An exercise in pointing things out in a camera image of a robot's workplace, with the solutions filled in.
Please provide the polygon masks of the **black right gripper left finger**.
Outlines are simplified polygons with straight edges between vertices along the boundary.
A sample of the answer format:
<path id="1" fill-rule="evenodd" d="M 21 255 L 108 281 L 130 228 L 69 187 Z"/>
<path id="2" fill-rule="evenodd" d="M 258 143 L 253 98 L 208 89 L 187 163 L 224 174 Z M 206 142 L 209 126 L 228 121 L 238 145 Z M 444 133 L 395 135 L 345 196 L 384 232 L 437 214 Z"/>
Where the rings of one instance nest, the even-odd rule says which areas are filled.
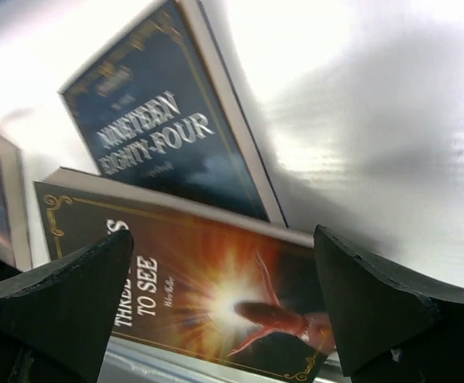
<path id="1" fill-rule="evenodd" d="M 117 231 L 0 280 L 0 382 L 95 382 L 133 254 Z"/>

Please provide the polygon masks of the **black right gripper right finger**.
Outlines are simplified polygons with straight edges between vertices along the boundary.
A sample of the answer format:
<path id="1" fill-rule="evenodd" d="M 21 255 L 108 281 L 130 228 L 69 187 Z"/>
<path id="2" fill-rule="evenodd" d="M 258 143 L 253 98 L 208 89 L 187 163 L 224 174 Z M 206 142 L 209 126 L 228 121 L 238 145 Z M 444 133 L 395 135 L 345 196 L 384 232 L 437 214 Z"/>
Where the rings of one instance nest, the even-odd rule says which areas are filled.
<path id="1" fill-rule="evenodd" d="M 464 382 L 464 288 L 370 252 L 319 225 L 319 284 L 344 376 Z"/>

